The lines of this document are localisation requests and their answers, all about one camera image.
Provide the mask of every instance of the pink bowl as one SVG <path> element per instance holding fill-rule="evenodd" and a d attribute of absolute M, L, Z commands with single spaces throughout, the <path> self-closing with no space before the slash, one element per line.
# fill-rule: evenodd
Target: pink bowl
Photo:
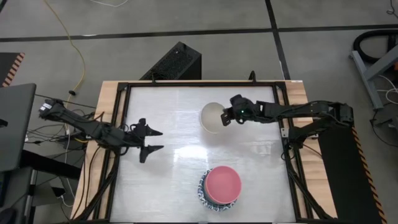
<path fill-rule="evenodd" d="M 239 174 L 228 166 L 218 166 L 205 179 L 205 193 L 217 204 L 234 202 L 241 193 L 242 182 Z"/>

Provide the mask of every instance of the cable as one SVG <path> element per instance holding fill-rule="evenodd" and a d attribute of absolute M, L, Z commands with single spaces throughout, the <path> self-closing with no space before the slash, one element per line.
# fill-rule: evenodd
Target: cable
<path fill-rule="evenodd" d="M 388 15 L 394 15 L 398 19 L 398 15 L 396 14 L 396 9 L 392 5 L 392 0 L 390 0 L 390 7 L 391 7 L 391 9 L 387 10 L 386 13 Z"/>
<path fill-rule="evenodd" d="M 38 131 L 38 128 L 37 129 L 28 129 L 28 132 L 31 132 L 32 134 L 37 134 L 37 133 L 39 133 L 39 134 L 37 134 L 37 135 L 42 135 L 42 136 L 46 136 L 47 138 L 49 138 L 50 136 L 53 136 L 53 134 L 49 134 L 49 133 L 43 133 L 43 132 L 41 132 L 41 131 Z"/>
<path fill-rule="evenodd" d="M 77 139 L 77 138 L 75 138 L 75 141 L 78 141 L 78 142 L 80 142 L 80 143 L 88 143 L 88 140 L 81 140 L 81 139 Z"/>
<path fill-rule="evenodd" d="M 44 95 L 40 95 L 40 94 L 35 94 L 35 96 L 39 96 L 39 97 L 46 98 L 46 99 L 54 99 L 54 97 L 44 96 Z M 80 104 L 80 103 L 74 103 L 74 102 L 71 102 L 69 100 L 61 100 L 61 101 L 64 102 L 64 103 L 70 103 L 70 104 L 73 104 L 73 105 L 84 106 L 84 107 L 87 107 L 87 108 L 96 109 L 96 107 L 94 107 L 94 106 L 88 106 L 88 105 L 83 105 L 83 104 Z"/>
<path fill-rule="evenodd" d="M 66 153 L 69 153 L 69 152 L 73 152 L 73 151 L 63 152 L 63 153 L 61 153 L 61 154 L 59 154 L 59 155 L 56 155 L 56 156 L 54 156 L 54 157 L 51 157 L 50 159 L 58 158 L 58 157 L 63 156 L 63 155 L 65 155 Z"/>
<path fill-rule="evenodd" d="M 282 154 L 280 155 L 280 158 L 281 158 L 283 161 L 286 161 L 285 158 L 283 157 L 283 155 L 285 154 L 285 152 L 287 152 L 287 154 L 290 156 L 289 150 L 291 150 L 291 149 L 292 149 L 291 147 L 290 147 L 287 151 L 285 151 L 285 149 L 284 149 L 284 151 L 283 151 Z M 292 160 L 292 159 L 294 159 L 295 157 L 296 157 L 296 154 L 293 153 L 293 156 L 290 157 L 289 160 Z"/>
<path fill-rule="evenodd" d="M 391 84 L 392 89 L 390 89 L 390 90 L 378 90 L 378 91 L 385 91 L 385 92 L 386 92 L 386 99 L 387 99 L 390 103 L 393 103 L 393 104 L 398 105 L 398 102 L 392 101 L 392 100 L 388 97 L 388 94 L 389 94 L 391 91 L 393 91 L 393 90 L 395 90 L 396 93 L 398 93 L 398 89 L 396 88 L 396 86 L 393 84 L 393 82 L 392 82 L 390 79 L 388 79 L 388 78 L 385 77 L 384 75 L 379 75 L 379 77 L 384 78 L 385 80 L 387 80 L 387 81 Z"/>
<path fill-rule="evenodd" d="M 49 125 L 45 125 L 45 126 L 41 126 L 41 127 L 35 128 L 35 129 L 31 129 L 31 131 L 37 131 L 37 130 L 40 130 L 42 128 L 47 128 L 47 127 L 52 127 L 52 126 L 61 126 L 61 125 L 63 125 L 63 124 L 49 124 Z"/>
<path fill-rule="evenodd" d="M 129 151 L 129 147 L 126 147 L 126 150 L 123 153 L 120 153 L 120 156 L 126 155 L 128 151 Z"/>
<path fill-rule="evenodd" d="M 44 134 L 41 134 L 41 133 L 36 133 L 36 132 L 33 132 L 33 131 L 27 130 L 27 132 L 28 132 L 28 133 L 31 133 L 31 134 L 35 134 L 35 135 L 37 135 L 37 136 L 41 136 L 41 137 L 45 137 L 45 138 L 51 138 L 51 137 L 48 136 L 48 135 L 44 135 Z"/>
<path fill-rule="evenodd" d="M 63 208 L 62 208 L 62 203 L 60 203 L 60 206 L 61 206 L 61 210 L 62 210 L 63 215 L 64 215 L 65 218 L 69 221 L 70 219 L 68 218 L 67 214 L 65 213 L 65 211 L 64 211 Z"/>
<path fill-rule="evenodd" d="M 322 158 L 322 154 L 320 154 L 318 151 L 316 151 L 315 149 L 311 148 L 310 146 L 303 144 L 303 146 L 307 147 L 309 150 L 315 152 L 316 154 L 318 154 L 321 158 Z"/>
<path fill-rule="evenodd" d="M 361 48 L 361 42 L 364 39 L 370 38 L 370 37 L 378 37 L 378 36 L 391 36 L 391 35 L 398 35 L 398 30 L 395 29 L 386 29 L 386 30 L 371 30 L 367 31 L 361 35 L 359 35 L 357 38 L 355 38 L 354 43 L 353 43 L 353 50 L 356 50 L 359 53 L 359 56 L 361 56 L 362 60 L 364 62 L 368 63 L 376 63 L 380 58 L 375 58 L 372 56 L 367 55 Z"/>
<path fill-rule="evenodd" d="M 73 207 L 73 205 L 67 205 L 67 204 L 65 203 L 65 198 L 63 197 L 63 195 L 61 195 L 60 198 L 62 199 L 62 202 L 63 202 L 63 204 L 64 204 L 66 207 L 69 207 L 69 208 L 72 208 L 72 207 Z"/>
<path fill-rule="evenodd" d="M 65 33 L 67 33 L 68 36 L 68 40 L 70 45 L 79 53 L 79 56 L 81 58 L 81 61 L 83 62 L 83 73 L 81 74 L 81 78 L 79 80 L 79 82 L 76 84 L 76 86 L 73 88 L 73 93 L 76 91 L 76 89 L 81 85 L 85 75 L 86 75 L 86 62 L 85 59 L 83 57 L 83 55 L 81 54 L 80 50 L 73 44 L 72 39 L 70 38 L 68 29 L 65 27 L 65 25 L 63 24 L 63 22 L 61 21 L 61 19 L 59 18 L 58 14 L 52 9 L 52 7 L 50 6 L 50 4 L 47 2 L 47 0 L 43 0 L 44 3 L 49 7 L 49 9 L 52 11 L 52 13 L 55 15 L 55 17 L 57 18 L 57 20 L 59 21 L 59 23 L 61 23 Z M 70 92 L 69 97 L 68 97 L 68 101 L 70 101 L 70 98 L 72 97 L 72 94 Z"/>
<path fill-rule="evenodd" d="M 68 154 L 67 154 L 67 153 L 68 153 L 68 148 L 69 148 L 69 144 L 70 144 L 70 131 L 69 131 L 69 127 L 68 127 L 67 134 L 68 134 L 68 143 L 67 143 L 67 147 L 65 148 L 65 164 L 67 164 L 67 160 L 68 160 Z M 67 182 L 68 182 L 68 185 L 69 185 L 70 193 L 72 194 L 73 199 L 75 199 L 75 194 L 73 193 L 73 189 L 72 189 L 72 186 L 70 185 L 69 178 L 67 178 Z"/>
<path fill-rule="evenodd" d="M 383 140 L 382 138 L 380 138 L 380 136 L 377 134 L 376 130 L 374 129 L 374 123 L 373 123 L 373 122 L 375 121 L 374 118 L 376 117 L 376 115 L 377 115 L 378 112 L 379 112 L 379 111 L 376 110 L 376 111 L 374 112 L 373 118 L 372 118 L 371 120 L 369 120 L 369 121 L 371 122 L 371 126 L 372 126 L 373 133 L 376 135 L 376 137 L 377 137 L 380 141 L 384 142 L 384 143 L 387 144 L 388 146 L 398 147 L 398 146 L 396 146 L 396 145 L 394 145 L 394 144 L 390 144 L 390 143 L 386 142 L 385 140 Z"/>
<path fill-rule="evenodd" d="M 106 3 L 103 3 L 103 2 L 99 2 L 99 1 L 94 1 L 94 0 L 90 0 L 90 1 L 95 2 L 95 3 L 98 3 L 98 4 L 102 4 L 102 5 L 104 5 L 104 6 L 119 7 L 119 6 L 124 5 L 124 4 L 125 4 L 126 2 L 128 2 L 129 0 L 125 0 L 123 3 L 118 4 L 117 6 L 114 6 L 114 5 L 111 5 L 111 4 L 106 4 Z"/>
<path fill-rule="evenodd" d="M 301 193 L 303 194 L 304 198 L 308 200 L 308 202 L 310 203 L 310 205 L 312 206 L 313 210 L 315 211 L 315 213 L 318 215 L 318 217 L 320 219 L 333 219 L 331 216 L 329 216 L 324 209 L 322 209 L 322 207 L 318 204 L 318 202 L 314 199 L 314 197 L 312 196 L 312 194 L 308 191 L 308 189 L 306 187 L 304 187 L 305 185 L 302 183 L 302 181 L 299 178 L 299 175 L 296 173 L 296 171 L 293 168 L 292 165 L 292 159 L 295 157 L 295 154 L 292 158 L 285 160 L 286 164 L 287 164 L 287 173 L 289 175 L 289 177 L 295 182 L 296 186 L 299 187 Z"/>
<path fill-rule="evenodd" d="M 87 220 L 87 218 L 90 216 L 90 214 L 94 210 L 95 206 L 100 202 L 103 194 L 106 192 L 106 189 L 109 187 L 109 185 L 113 182 L 113 180 L 118 175 L 118 167 L 119 167 L 119 162 L 120 162 L 119 149 L 115 149 L 115 150 L 113 150 L 113 152 L 115 153 L 115 160 L 112 165 L 111 171 L 108 173 L 108 176 L 105 178 L 105 181 L 103 182 L 103 184 L 100 187 L 98 187 L 98 191 L 94 195 L 94 197 L 91 199 L 91 202 L 88 204 L 88 206 L 84 209 L 84 211 L 75 220 Z"/>
<path fill-rule="evenodd" d="M 58 134 L 62 131 L 62 129 L 63 129 L 64 127 L 62 126 L 62 128 L 56 133 L 56 134 L 54 134 L 52 137 L 50 137 L 49 139 L 44 139 L 43 141 L 34 141 L 34 142 L 25 142 L 25 143 L 32 143 L 32 144 L 40 144 L 40 143 L 43 143 L 43 142 L 53 142 L 52 140 L 54 140 L 54 139 L 60 139 L 60 138 L 63 138 L 63 136 L 58 136 Z"/>
<path fill-rule="evenodd" d="M 81 113 L 83 113 L 83 117 L 86 116 L 86 113 L 82 109 L 74 109 L 74 110 L 72 110 L 72 112 L 75 112 L 75 111 L 80 111 Z"/>
<path fill-rule="evenodd" d="M 99 149 L 100 149 L 100 146 L 98 146 L 97 150 L 94 152 L 93 157 L 91 158 L 91 161 L 90 161 L 90 165 L 88 166 L 88 181 L 87 181 L 87 194 L 86 194 L 85 207 L 87 207 L 88 192 L 89 192 L 89 190 L 90 190 L 91 165 L 93 165 L 93 161 L 94 161 L 95 155 L 97 154 L 97 152 L 98 152 Z"/>

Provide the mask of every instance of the black box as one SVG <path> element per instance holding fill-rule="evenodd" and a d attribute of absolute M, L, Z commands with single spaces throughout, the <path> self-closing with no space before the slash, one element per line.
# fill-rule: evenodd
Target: black box
<path fill-rule="evenodd" d="M 201 53 L 178 42 L 140 80 L 201 80 Z"/>

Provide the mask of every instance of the gray floor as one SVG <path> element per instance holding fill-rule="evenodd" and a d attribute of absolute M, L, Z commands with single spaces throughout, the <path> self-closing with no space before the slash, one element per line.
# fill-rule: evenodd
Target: gray floor
<path fill-rule="evenodd" d="M 49 2 L 71 35 L 271 27 L 263 0 L 129 0 L 119 8 L 89 0 Z M 387 0 L 272 0 L 271 3 L 278 27 L 398 23 L 398 19 L 386 14 Z M 42 0 L 8 0 L 0 13 L 0 30 L 0 37 L 65 35 Z M 341 101 L 354 108 L 356 127 L 387 220 L 398 223 L 395 212 L 398 149 L 385 145 L 373 134 L 369 124 L 372 105 L 353 61 L 348 58 L 354 38 L 365 31 L 284 32 L 280 33 L 280 39 L 291 79 L 304 81 L 309 100 Z M 203 79 L 247 79 L 251 70 L 260 79 L 283 79 L 272 33 L 78 40 L 75 44 L 85 57 L 87 74 L 73 100 L 95 106 L 102 81 L 139 79 L 178 41 L 203 54 Z M 373 55 L 382 55 L 386 48 L 384 39 L 370 40 L 364 45 Z M 39 94 L 65 99 L 81 75 L 78 54 L 67 41 L 0 43 L 0 51 L 26 53 L 12 84 L 34 82 Z M 383 80 L 378 85 L 391 88 Z M 38 118 L 36 111 L 42 102 L 42 98 L 35 99 L 30 128 L 49 123 Z M 393 130 L 383 127 L 377 131 L 386 141 L 398 144 Z M 61 147 L 50 143 L 27 149 L 43 155 L 63 152 Z M 63 220 L 59 205 L 37 209 L 35 223 Z"/>

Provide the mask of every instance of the table leg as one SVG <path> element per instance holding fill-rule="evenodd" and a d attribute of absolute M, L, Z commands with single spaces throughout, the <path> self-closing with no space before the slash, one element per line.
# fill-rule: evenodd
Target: table leg
<path fill-rule="evenodd" d="M 38 171 L 43 171 L 75 180 L 79 179 L 81 171 L 75 166 L 23 150 L 21 155 L 21 167 L 27 166 Z"/>

